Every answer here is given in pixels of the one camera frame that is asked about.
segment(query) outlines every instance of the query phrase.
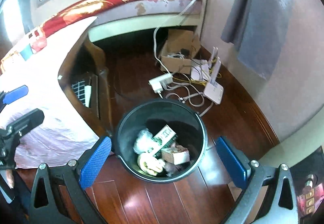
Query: person's hand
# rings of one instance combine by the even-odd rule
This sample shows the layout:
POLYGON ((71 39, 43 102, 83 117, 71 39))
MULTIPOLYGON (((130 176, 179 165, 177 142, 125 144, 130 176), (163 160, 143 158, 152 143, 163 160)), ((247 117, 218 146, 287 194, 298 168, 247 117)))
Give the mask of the person's hand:
POLYGON ((15 181, 14 181, 14 176, 12 175, 12 170, 10 169, 7 169, 5 171, 5 175, 7 177, 7 181, 8 181, 8 186, 10 188, 14 188, 14 184, 15 184, 15 181))

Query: gray towel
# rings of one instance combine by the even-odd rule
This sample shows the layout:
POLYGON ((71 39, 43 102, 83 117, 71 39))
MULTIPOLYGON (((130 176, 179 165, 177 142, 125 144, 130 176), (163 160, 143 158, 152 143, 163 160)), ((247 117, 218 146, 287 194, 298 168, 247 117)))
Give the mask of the gray towel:
POLYGON ((292 0, 235 0, 221 39, 233 43, 238 60, 269 79, 285 43, 292 0))

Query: cardboard box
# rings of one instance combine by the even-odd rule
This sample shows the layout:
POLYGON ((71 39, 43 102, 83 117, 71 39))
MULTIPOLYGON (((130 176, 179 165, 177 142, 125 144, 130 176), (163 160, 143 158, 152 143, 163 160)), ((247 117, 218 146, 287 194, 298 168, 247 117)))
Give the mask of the cardboard box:
POLYGON ((181 165, 190 162, 189 150, 183 146, 176 146, 170 148, 163 148, 161 150, 162 159, 174 165, 181 165))
POLYGON ((160 52, 160 59, 170 72, 180 72, 190 74, 191 59, 193 59, 200 49, 200 41, 198 35, 193 31, 169 29, 168 38, 160 52), (167 55, 179 53, 184 48, 189 50, 189 58, 169 58, 167 55))

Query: black trash can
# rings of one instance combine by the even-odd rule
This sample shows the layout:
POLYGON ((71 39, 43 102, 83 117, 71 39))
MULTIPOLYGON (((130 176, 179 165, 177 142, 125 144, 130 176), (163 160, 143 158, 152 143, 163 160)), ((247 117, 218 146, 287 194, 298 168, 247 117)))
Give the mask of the black trash can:
POLYGON ((179 101, 154 99, 126 114, 119 122, 112 140, 115 154, 131 174, 148 182, 170 183, 188 176, 198 166, 208 137, 201 118, 193 109, 179 101), (154 177, 140 170, 133 146, 140 130, 148 128, 156 135, 166 124, 178 135, 177 142, 188 148, 191 161, 184 164, 184 170, 171 177, 154 177))

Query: mattress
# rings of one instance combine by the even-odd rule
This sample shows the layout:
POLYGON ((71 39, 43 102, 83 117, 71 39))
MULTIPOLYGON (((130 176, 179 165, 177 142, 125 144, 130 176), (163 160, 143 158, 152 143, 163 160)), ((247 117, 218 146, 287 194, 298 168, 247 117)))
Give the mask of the mattress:
MULTIPOLYGON (((191 0, 138 0, 129 2, 97 15, 93 26, 108 22, 127 19, 135 16, 150 14, 178 14, 191 2, 191 0)), ((200 14, 202 2, 195 2, 185 14, 200 14)))

